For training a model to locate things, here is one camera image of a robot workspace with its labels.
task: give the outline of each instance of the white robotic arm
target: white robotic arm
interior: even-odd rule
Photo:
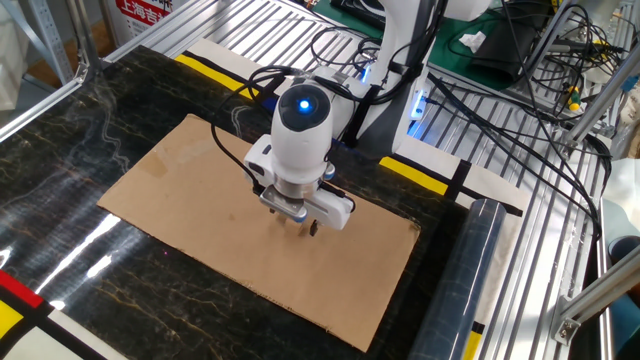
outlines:
[[[314,225],[342,229],[355,202],[324,182],[335,173],[327,159],[331,139],[371,158],[391,155],[428,93],[426,59],[447,0],[380,3],[385,33],[368,76],[358,80],[319,67],[296,79],[278,100],[271,135],[260,138],[244,159],[264,187],[261,201],[295,221],[312,218]]]

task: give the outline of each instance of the brown cardboard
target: brown cardboard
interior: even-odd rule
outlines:
[[[242,159],[250,144],[218,130]],[[342,231],[284,224],[189,115],[98,205],[366,351],[419,230],[365,200]]]
[[[640,126],[636,125],[635,130],[630,136],[632,138],[627,157],[630,159],[640,159]]]

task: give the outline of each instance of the white plastic casing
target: white plastic casing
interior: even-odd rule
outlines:
[[[245,165],[251,169],[260,185],[264,187],[272,185],[275,181],[271,140],[271,135],[262,135],[244,158]],[[326,190],[318,189],[313,196],[304,199],[304,207],[307,209],[308,218],[315,219],[322,225],[342,230],[351,216],[353,204],[346,198],[340,198]]]
[[[278,106],[271,125],[273,170],[279,178],[292,184],[317,181],[327,169],[325,156],[331,147],[332,111],[321,124],[293,131],[283,124]]]

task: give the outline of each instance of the metal pole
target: metal pole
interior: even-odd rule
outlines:
[[[58,28],[51,16],[49,5],[46,0],[29,0],[29,6],[33,10],[33,15],[36,18],[44,42],[53,54],[53,70],[64,85],[73,79],[73,70],[71,70],[71,64],[69,64],[69,58],[67,58],[67,53],[64,50],[64,44],[60,38],[60,33],[58,33]]]
[[[544,55],[549,52],[549,48],[553,45],[553,39],[555,39],[560,31],[562,30],[564,24],[567,23],[567,19],[569,15],[571,15],[571,11],[565,11],[565,9],[569,5],[573,5],[577,3],[578,0],[571,1],[563,1],[556,12],[556,15],[551,20],[551,24],[547,27],[547,31],[544,32],[540,41],[538,41],[538,45],[536,45],[535,50],[529,56],[527,60],[526,67],[529,71],[529,75],[533,76],[533,71],[538,68],[540,62],[544,58]]]
[[[98,50],[93,41],[91,24],[87,17],[82,0],[67,0],[69,15],[73,23],[74,30],[78,36],[78,52],[83,62],[89,67],[87,75],[91,77],[94,73],[102,71],[102,63],[98,57]]]
[[[22,115],[18,116],[5,126],[0,127],[0,143],[8,139],[9,136],[22,129],[31,121],[35,120],[36,117],[40,116],[40,114],[47,111],[47,109],[57,104],[59,101],[64,99],[67,95],[71,94],[79,87],[79,79],[73,79],[69,81],[60,89],[56,90],[53,94],[47,96],[44,100],[40,101],[29,110],[22,113]]]
[[[111,12],[109,11],[109,6],[107,5],[107,0],[100,0],[100,12],[102,13],[102,19],[104,21],[104,25],[107,28],[107,35],[109,36],[109,40],[116,48],[122,44],[118,44],[118,40],[116,39],[116,31],[113,27],[113,16],[111,16]]]
[[[602,309],[640,283],[640,246],[607,271],[602,277],[582,290],[570,301],[560,302],[562,312],[556,341],[568,345],[575,330]]]
[[[611,267],[611,260],[607,254],[607,243],[604,240],[604,236],[598,240],[596,246],[598,277],[602,277]],[[600,325],[600,359],[613,360],[615,358],[615,349],[613,347],[613,327],[611,325],[611,310],[609,308],[600,315],[598,323]]]
[[[635,75],[640,64],[640,46],[636,46],[624,60],[620,69],[616,71],[598,97],[582,115],[580,121],[565,135],[565,142],[569,144],[581,143],[602,115],[611,107],[620,93],[620,87],[629,76]]]
[[[409,360],[462,359],[500,227],[506,217],[495,200],[476,200],[449,256]]]

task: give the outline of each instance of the black marble surface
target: black marble surface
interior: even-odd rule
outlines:
[[[332,182],[422,229],[366,354],[95,205],[187,114],[214,121],[228,93],[138,48],[0,143],[1,269],[131,359],[406,358],[466,210],[349,149],[331,154]],[[235,132],[235,110],[255,141],[269,122],[248,105],[230,101],[218,125]]]

